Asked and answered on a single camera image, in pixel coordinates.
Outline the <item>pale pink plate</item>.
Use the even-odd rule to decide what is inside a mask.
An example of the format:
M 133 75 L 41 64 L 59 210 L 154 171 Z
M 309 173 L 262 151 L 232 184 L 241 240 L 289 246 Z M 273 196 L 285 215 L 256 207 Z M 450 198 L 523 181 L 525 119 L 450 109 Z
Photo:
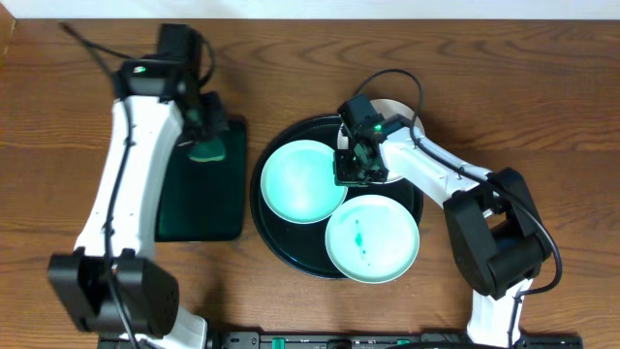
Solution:
M 408 118 L 409 120 L 413 120 L 414 111 L 410 107 L 408 107 L 407 105 L 401 102 L 398 102 L 396 100 L 391 100 L 391 99 L 373 99 L 370 102 L 373 108 L 375 109 L 375 111 L 380 113 L 384 117 L 384 119 L 388 119 L 389 117 L 394 116 L 395 114 L 401 114 L 405 116 L 406 118 Z M 422 125 L 420 117 L 417 118 L 415 125 L 416 127 L 420 128 L 423 134 L 425 134 L 425 130 Z M 349 148 L 349 141 L 345 134 L 344 123 L 342 123 L 341 126 L 339 127 L 336 143 L 337 143 L 337 149 L 348 149 Z M 374 181 L 372 183 L 373 184 L 390 184 L 402 178 L 403 176 L 401 175 L 398 175 L 394 172 L 388 172 L 387 181 L 385 182 Z

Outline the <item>mint green plate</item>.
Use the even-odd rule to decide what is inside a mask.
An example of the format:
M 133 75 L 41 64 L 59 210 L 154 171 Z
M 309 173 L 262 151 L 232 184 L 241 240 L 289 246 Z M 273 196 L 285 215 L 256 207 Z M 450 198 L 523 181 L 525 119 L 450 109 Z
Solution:
M 342 204 L 325 229 L 330 261 L 346 277 L 382 284 L 403 275 L 419 252 L 419 227 L 394 199 L 362 195 Z
M 294 224 L 328 218 L 346 199 L 348 188 L 335 183 L 335 150 L 300 140 L 278 147 L 264 163 L 260 188 L 268 208 Z

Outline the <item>green scouring sponge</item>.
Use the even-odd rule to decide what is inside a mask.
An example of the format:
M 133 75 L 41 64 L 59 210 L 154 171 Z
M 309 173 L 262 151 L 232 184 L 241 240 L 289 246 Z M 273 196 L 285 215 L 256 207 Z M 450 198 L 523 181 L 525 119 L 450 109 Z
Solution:
M 188 158 L 198 163 L 222 161 L 226 158 L 226 147 L 219 138 L 208 142 L 196 143 L 188 151 Z

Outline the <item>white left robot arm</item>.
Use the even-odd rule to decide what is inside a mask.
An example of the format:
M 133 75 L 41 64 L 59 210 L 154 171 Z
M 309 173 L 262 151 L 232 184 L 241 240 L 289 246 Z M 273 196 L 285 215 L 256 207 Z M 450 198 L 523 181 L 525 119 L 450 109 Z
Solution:
M 155 262 L 156 221 L 179 144 L 195 162 L 221 161 L 223 115 L 202 94 L 198 58 L 128 59 L 115 92 L 106 163 L 71 254 L 54 254 L 48 281 L 81 332 L 134 348 L 203 348 L 207 322 L 179 303 L 176 279 Z

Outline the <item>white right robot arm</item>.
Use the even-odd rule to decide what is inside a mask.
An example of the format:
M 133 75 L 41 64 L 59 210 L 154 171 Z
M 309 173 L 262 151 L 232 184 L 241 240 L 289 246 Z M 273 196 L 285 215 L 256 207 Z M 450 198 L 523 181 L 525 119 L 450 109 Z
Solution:
M 397 174 L 430 197 L 443 209 L 453 259 L 474 291 L 470 340 L 497 348 L 521 344 L 524 298 L 553 289 L 562 277 L 557 273 L 548 285 L 532 286 L 544 261 L 552 258 L 557 267 L 562 262 L 523 176 L 456 157 L 400 114 L 342 121 L 347 145 L 335 155 L 337 184 L 365 186 Z

